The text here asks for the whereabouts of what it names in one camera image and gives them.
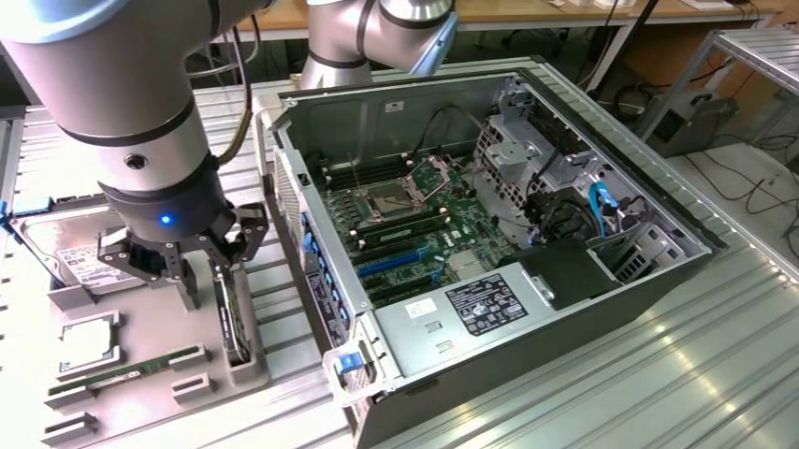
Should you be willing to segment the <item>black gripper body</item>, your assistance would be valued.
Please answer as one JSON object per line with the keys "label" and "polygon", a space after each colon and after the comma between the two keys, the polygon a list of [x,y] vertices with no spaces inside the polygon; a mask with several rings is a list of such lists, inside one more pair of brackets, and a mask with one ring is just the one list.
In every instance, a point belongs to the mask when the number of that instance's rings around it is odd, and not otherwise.
{"label": "black gripper body", "polygon": [[188,177],[165,189],[133,192],[100,185],[110,207],[130,233],[154,243],[194,239],[205,231],[217,237],[236,215],[224,198],[214,156],[208,153]]}

